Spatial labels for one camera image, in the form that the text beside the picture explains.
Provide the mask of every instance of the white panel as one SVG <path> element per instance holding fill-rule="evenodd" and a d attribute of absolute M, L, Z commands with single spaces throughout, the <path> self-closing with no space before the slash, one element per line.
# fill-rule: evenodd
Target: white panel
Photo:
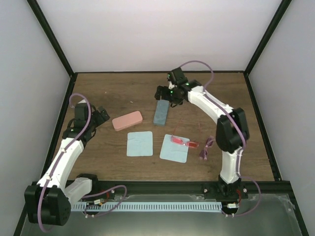
<path fill-rule="evenodd" d="M 281 174 L 315 235 L 315 1 L 292 1 L 250 74 Z"/>
<path fill-rule="evenodd" d="M 26 0 L 0 0 L 0 229 L 12 236 L 38 180 L 69 77 Z"/>
<path fill-rule="evenodd" d="M 39 0 L 76 72 L 244 70 L 280 2 Z"/>

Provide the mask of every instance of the perforated metal strip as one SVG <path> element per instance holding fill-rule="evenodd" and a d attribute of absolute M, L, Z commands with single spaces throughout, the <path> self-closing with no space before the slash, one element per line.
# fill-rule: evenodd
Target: perforated metal strip
<path fill-rule="evenodd" d="M 108 211 L 113 208 L 117 203 L 116 202 L 107 202 L 101 207 L 91 206 L 87 211 Z M 71 211 L 84 211 L 87 207 L 87 203 L 79 202 L 76 203 Z M 115 212 L 153 212 L 153 211 L 168 211 L 168 212 L 221 212 L 222 204 L 221 203 L 211 203 L 211 202 L 152 202 L 152 203 L 121 203 Z"/>

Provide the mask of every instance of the pink eraser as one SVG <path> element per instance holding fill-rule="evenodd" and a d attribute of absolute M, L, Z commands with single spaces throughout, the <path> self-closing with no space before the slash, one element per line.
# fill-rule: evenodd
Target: pink eraser
<path fill-rule="evenodd" d="M 127 115 L 117 117 L 112 120 L 114 129 L 120 131 L 142 122 L 142 115 L 139 111 L 129 113 Z"/>

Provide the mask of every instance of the wooden tabletop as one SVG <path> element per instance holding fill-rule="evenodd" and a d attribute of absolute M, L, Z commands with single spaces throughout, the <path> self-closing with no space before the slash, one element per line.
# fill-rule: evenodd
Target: wooden tabletop
<path fill-rule="evenodd" d="M 205 84 L 208 73 L 186 74 L 189 80 L 196 79 Z M 215 136 L 215 123 L 198 107 L 184 102 L 169 108 L 166 125 L 153 125 L 157 101 L 154 99 L 157 86 L 166 86 L 165 73 L 89 73 L 79 74 L 73 92 L 87 97 L 96 107 L 103 106 L 111 117 L 97 128 L 83 153 L 77 159 L 69 179 L 78 174 L 96 174 L 100 180 L 169 180 L 169 181 L 215 181 L 221 171 L 222 152 L 214 145 L 209 149 L 208 160 L 202 161 L 198 155 L 209 135 Z M 250 139 L 241 162 L 241 174 L 256 180 L 273 180 L 273 175 L 252 107 L 251 99 L 241 73 L 218 73 L 209 85 L 208 91 L 223 103 L 245 110 L 250 130 Z M 116 132 L 112 119 L 140 111 L 143 122 Z M 62 133 L 67 123 L 74 118 L 74 111 L 68 108 Z M 199 139 L 198 123 L 201 126 L 200 142 L 197 149 L 189 149 L 186 163 L 162 160 L 159 157 L 165 134 L 172 134 L 179 120 L 181 125 L 176 135 Z M 152 131 L 153 156 L 126 156 L 127 133 Z"/>

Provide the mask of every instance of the square cloth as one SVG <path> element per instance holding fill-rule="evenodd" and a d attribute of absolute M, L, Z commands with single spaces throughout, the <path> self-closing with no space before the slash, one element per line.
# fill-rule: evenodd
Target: square cloth
<path fill-rule="evenodd" d="M 152 156 L 153 134 L 151 131 L 128 133 L 127 156 Z"/>
<path fill-rule="evenodd" d="M 159 157 L 164 160 L 176 161 L 180 163 L 186 163 L 188 147 L 185 145 L 179 145 L 171 142 L 172 135 L 166 134 L 162 144 L 162 149 Z M 189 139 L 176 136 L 182 139 L 184 142 L 188 142 Z"/>

